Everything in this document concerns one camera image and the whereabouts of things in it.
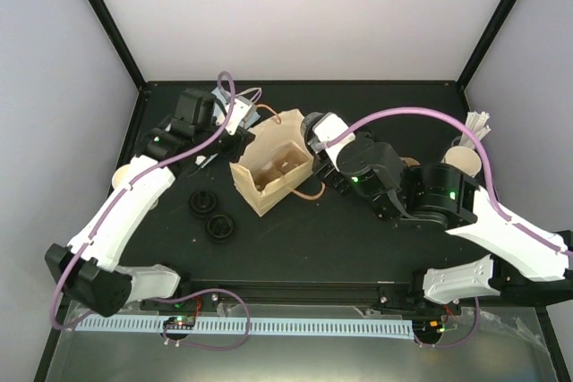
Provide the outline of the beige paper bag with handles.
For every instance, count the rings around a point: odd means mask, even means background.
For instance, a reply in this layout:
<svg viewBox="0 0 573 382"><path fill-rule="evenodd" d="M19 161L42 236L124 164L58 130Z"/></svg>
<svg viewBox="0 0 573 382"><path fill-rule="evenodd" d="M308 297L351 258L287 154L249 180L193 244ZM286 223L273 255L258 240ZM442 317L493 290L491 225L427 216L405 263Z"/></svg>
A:
<svg viewBox="0 0 573 382"><path fill-rule="evenodd" d="M297 188L312 175L313 157L301 134L303 115L297 109L282 111L251 128L254 141L236 163L229 165L234 186L258 216L264 216L289 194L307 200L315 194Z"/></svg>

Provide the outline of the black cup lid single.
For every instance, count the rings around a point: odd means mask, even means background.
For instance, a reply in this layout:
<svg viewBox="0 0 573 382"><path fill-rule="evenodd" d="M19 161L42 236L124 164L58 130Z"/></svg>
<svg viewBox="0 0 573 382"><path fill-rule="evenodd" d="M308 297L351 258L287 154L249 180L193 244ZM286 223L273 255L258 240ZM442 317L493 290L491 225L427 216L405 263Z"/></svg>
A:
<svg viewBox="0 0 573 382"><path fill-rule="evenodd" d="M216 244L222 244L230 240L235 230L233 218L223 212L214 213L205 221L205 231L208 239Z"/></svg>

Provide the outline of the brown cardboard cup carrier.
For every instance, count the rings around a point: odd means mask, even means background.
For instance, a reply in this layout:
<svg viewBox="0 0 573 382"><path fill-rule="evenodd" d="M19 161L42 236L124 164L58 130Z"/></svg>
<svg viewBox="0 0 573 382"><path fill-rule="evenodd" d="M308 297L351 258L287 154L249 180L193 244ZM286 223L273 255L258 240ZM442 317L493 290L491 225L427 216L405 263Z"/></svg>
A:
<svg viewBox="0 0 573 382"><path fill-rule="evenodd" d="M419 166L421 163L411 157L402 157L401 160L406 164L406 166Z"/></svg>

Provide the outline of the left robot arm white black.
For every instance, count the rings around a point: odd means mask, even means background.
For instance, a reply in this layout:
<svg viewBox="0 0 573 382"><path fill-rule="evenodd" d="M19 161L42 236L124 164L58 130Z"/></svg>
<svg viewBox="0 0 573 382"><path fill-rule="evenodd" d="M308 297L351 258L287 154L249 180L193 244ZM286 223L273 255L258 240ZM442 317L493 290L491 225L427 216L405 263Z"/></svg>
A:
<svg viewBox="0 0 573 382"><path fill-rule="evenodd" d="M144 135L139 150L97 214L66 246L45 254L57 291L102 317L133 301L162 299L185 308L192 288L175 269L155 264L125 267L120 259L133 233L160 196L199 159L216 155L235 162L253 142L248 128L256 112L243 96L184 90L175 112Z"/></svg>

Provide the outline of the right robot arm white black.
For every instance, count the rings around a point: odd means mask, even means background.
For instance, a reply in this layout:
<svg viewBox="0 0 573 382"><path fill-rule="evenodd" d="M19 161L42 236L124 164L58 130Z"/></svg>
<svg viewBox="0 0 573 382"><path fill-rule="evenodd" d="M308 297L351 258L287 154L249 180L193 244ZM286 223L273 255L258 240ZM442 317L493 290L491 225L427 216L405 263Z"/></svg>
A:
<svg viewBox="0 0 573 382"><path fill-rule="evenodd" d="M487 250L456 267L415 273L406 299L426 313L437 304L484 296L511 304L548 306L572 298L571 236L551 233L505 208L454 166L407 166L385 142L360 132L332 148L312 138L313 172L340 193L353 191L383 221L431 226Z"/></svg>

